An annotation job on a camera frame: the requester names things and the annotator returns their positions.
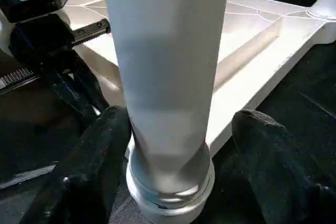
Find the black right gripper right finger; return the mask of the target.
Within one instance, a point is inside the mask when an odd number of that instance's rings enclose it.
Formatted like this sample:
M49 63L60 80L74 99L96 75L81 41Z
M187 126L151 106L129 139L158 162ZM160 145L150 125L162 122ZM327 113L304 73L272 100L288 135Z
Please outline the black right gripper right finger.
M238 157L266 223L335 223L335 163L256 110L232 119Z

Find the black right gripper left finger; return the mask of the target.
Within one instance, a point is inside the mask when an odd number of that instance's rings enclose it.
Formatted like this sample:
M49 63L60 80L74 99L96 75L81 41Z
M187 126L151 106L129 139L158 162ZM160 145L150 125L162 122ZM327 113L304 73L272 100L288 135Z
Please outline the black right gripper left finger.
M58 162L21 223L108 223L131 138L127 109L111 106Z

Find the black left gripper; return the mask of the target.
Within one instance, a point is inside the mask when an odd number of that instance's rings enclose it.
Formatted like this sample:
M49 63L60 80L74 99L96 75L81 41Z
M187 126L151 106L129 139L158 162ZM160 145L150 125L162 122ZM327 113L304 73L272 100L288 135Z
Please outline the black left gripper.
M88 40L110 32L107 19L72 30L55 12L68 0L1 0L1 11L14 24L8 48L24 69L1 77L1 90L40 74L58 98L71 109L81 131L110 105L96 76L73 50ZM66 75L73 75L73 80Z

